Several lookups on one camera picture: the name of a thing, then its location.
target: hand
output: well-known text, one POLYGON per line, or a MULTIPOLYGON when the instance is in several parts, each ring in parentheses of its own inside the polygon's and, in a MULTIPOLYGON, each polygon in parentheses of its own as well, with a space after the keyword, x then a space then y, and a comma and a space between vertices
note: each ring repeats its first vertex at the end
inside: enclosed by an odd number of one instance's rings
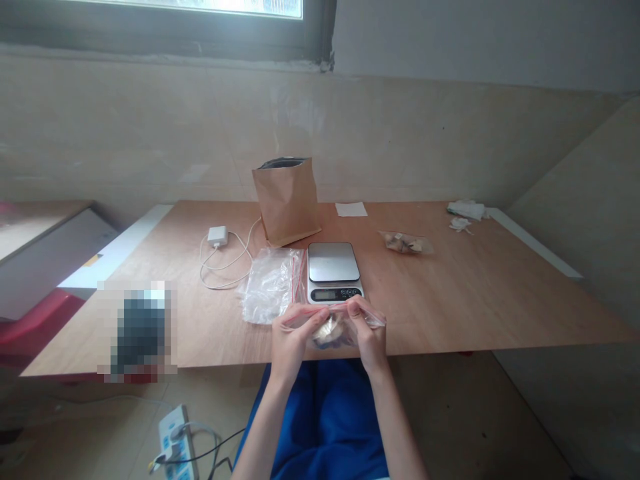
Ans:
POLYGON ((371 304, 360 295, 347 300, 349 318, 355 325, 358 334, 360 358, 370 380, 377 379, 391 372, 387 361, 387 328, 372 329, 368 326, 363 311, 368 311, 376 317, 386 320, 384 314, 374 309, 371 304))
POLYGON ((298 376, 302 358, 305 356, 307 339, 329 318, 329 309, 323 308, 312 315, 301 327, 296 329, 288 327, 287 323, 302 315, 304 309, 304 305, 294 303, 287 308, 284 315, 273 321, 269 383, 273 381, 274 385, 286 389, 287 392, 291 390, 298 376))

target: red object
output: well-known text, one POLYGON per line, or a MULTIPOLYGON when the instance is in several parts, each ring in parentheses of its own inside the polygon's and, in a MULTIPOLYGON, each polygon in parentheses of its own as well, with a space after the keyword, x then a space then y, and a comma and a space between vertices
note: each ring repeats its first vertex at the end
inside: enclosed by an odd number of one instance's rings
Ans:
POLYGON ((26 367, 84 302, 55 289, 20 320, 0 323, 0 364, 26 367))

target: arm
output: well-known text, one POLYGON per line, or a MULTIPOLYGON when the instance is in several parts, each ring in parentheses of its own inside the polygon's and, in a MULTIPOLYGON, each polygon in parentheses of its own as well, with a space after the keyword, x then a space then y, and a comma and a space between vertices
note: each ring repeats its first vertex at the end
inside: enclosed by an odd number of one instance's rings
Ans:
POLYGON ((271 375, 245 446, 233 469, 232 480, 271 478, 285 407, 302 364, 307 338, 329 316, 329 310, 322 309, 300 328, 288 328, 287 321, 298 316, 302 307, 290 305, 284 315, 273 321, 271 375))
POLYGON ((359 295, 347 301, 349 317, 357 329, 362 364, 369 375, 375 412, 382 434, 389 476, 392 479, 422 479, 429 476, 415 443, 409 420, 395 386, 386 354, 385 328, 372 330, 362 314, 364 310, 376 312, 359 295))

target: blue pants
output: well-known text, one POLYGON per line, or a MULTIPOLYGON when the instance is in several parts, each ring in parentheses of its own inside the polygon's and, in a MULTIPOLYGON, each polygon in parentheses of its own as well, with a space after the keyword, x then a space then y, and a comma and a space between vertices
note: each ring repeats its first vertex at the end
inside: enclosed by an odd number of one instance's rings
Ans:
MULTIPOLYGON (((264 395, 267 365, 236 461, 264 395)), ((293 384, 271 478, 388 477, 373 392, 360 359, 306 361, 293 384)))

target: brown paper bag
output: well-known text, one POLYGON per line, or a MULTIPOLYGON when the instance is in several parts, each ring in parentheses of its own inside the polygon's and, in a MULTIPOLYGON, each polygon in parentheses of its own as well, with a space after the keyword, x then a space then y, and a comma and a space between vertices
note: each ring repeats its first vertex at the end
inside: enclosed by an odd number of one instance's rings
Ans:
POLYGON ((311 159, 278 158, 253 170, 268 242, 282 247, 318 233, 318 197, 311 159))

